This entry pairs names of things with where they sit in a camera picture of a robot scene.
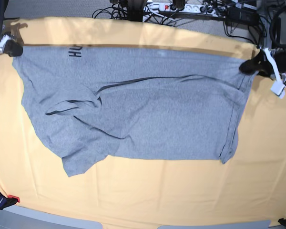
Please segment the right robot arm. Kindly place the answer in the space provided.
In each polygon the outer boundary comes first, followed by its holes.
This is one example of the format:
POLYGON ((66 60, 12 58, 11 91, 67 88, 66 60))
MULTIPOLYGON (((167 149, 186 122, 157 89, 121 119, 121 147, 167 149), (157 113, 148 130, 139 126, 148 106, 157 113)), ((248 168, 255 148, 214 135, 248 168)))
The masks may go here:
POLYGON ((0 55, 7 54, 9 57, 18 57, 23 54, 23 47, 10 33, 0 31, 0 55))

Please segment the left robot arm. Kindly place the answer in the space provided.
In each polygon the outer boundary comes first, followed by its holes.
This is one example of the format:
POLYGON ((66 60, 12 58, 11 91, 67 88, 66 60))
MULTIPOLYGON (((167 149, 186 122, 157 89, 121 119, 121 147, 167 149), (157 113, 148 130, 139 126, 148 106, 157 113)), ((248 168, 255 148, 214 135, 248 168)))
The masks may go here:
POLYGON ((243 62, 239 70, 246 75, 257 73, 286 85, 286 0, 267 9, 270 23, 266 37, 268 47, 260 47, 258 54, 243 62))

